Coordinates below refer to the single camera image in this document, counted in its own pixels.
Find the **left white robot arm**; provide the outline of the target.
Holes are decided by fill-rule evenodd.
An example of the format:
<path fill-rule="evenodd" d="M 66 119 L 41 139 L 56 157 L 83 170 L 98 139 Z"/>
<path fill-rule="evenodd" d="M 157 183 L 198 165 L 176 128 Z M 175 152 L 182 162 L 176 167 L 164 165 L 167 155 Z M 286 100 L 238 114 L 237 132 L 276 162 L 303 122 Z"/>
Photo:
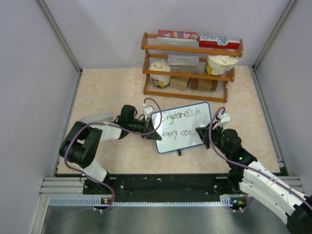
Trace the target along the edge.
<path fill-rule="evenodd" d="M 136 118 L 137 110 L 134 106 L 124 105 L 113 122 L 91 125 L 77 121 L 61 144 L 59 155 L 64 161 L 77 166 L 78 172 L 89 176 L 99 193 L 108 192 L 111 186 L 110 180 L 106 178 L 109 173 L 95 160 L 101 141 L 123 139 L 129 133 L 143 139 L 162 140 L 156 132 L 160 124 L 154 126 L 149 117 L 154 108 L 147 104 L 143 106 L 144 112 L 139 118 Z"/>

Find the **blue framed whiteboard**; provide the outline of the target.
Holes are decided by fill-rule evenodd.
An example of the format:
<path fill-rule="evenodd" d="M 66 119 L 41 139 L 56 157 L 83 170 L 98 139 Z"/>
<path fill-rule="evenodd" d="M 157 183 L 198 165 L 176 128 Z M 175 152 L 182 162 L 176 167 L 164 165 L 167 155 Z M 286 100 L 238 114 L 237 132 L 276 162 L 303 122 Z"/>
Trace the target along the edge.
<path fill-rule="evenodd" d="M 197 127 L 206 127 L 211 122 L 211 109 L 208 102 L 200 102 L 172 109 L 154 112 L 152 123 L 162 140 L 156 140 L 158 153 L 165 154 L 198 145 L 202 141 L 198 134 L 191 135 Z"/>

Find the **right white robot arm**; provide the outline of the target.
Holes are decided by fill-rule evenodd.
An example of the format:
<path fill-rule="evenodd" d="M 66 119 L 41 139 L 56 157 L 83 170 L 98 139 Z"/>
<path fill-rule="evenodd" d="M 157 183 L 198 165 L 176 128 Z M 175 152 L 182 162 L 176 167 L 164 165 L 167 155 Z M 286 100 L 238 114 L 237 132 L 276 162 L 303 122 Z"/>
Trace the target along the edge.
<path fill-rule="evenodd" d="M 196 128 L 196 132 L 206 148 L 212 148 L 228 163 L 227 185 L 231 192 L 251 195 L 277 215 L 292 234 L 312 232 L 311 196 L 269 172 L 243 148 L 236 130 L 206 126 Z"/>

